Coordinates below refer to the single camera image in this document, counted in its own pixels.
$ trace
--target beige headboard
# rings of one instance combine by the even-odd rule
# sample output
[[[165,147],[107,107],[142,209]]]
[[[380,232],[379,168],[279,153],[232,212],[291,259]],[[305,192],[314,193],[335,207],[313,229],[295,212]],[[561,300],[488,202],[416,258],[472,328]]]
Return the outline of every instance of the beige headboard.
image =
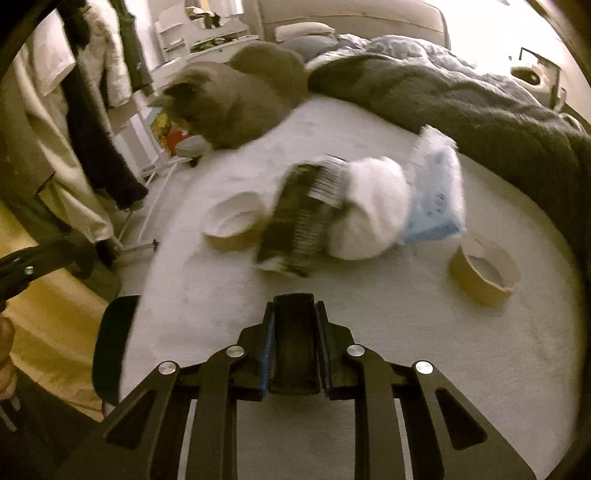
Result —
[[[363,38],[396,34],[450,48],[441,12],[421,0],[243,0],[253,33],[275,40],[275,28],[315,21]]]

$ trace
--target roll of tape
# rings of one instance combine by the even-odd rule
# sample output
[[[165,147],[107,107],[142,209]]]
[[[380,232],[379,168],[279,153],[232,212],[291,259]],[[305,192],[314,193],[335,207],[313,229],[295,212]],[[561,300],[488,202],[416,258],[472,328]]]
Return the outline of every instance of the roll of tape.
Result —
[[[471,233],[462,238],[449,271],[468,295],[486,306],[503,303],[521,280],[519,269],[506,250]]]
[[[265,206],[254,192],[243,192],[214,205],[206,214],[202,234],[212,247],[223,251],[245,250],[259,239]]]

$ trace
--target silver screw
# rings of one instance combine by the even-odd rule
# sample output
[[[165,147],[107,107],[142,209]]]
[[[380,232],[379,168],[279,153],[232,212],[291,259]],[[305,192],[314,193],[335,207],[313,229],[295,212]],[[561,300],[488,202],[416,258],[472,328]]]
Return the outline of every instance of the silver screw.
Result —
[[[365,348],[361,345],[349,345],[347,347],[347,353],[350,356],[361,356],[365,353]]]
[[[433,373],[433,366],[429,362],[417,362],[414,368],[417,369],[417,372],[422,373],[423,375],[429,375]]]
[[[233,345],[228,347],[228,350],[226,350],[226,355],[231,358],[238,358],[239,356],[244,355],[244,348],[239,345]]]
[[[176,370],[177,366],[174,364],[174,362],[162,362],[158,366],[158,371],[163,375],[173,374],[176,372]]]

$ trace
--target gray comforter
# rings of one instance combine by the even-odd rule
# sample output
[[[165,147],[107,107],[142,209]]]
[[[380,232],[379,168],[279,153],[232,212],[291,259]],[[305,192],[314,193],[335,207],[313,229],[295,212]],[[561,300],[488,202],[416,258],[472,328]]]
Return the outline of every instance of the gray comforter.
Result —
[[[555,112],[518,98],[511,85],[507,89],[434,67],[423,56],[350,53],[315,65],[310,89],[353,102],[411,132],[429,124],[452,137],[461,153],[515,185],[548,214],[580,259],[589,285],[591,137]],[[587,355],[585,417],[591,408],[589,367]]]

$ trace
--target yellow cloth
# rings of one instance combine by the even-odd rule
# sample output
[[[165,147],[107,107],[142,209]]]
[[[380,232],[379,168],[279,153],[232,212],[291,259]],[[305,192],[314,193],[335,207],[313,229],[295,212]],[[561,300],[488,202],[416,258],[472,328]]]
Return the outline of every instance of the yellow cloth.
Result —
[[[0,203],[0,257],[36,245]],[[14,364],[43,388],[95,420],[101,402],[92,387],[92,355],[106,301],[65,269],[31,283],[8,302],[16,328]]]

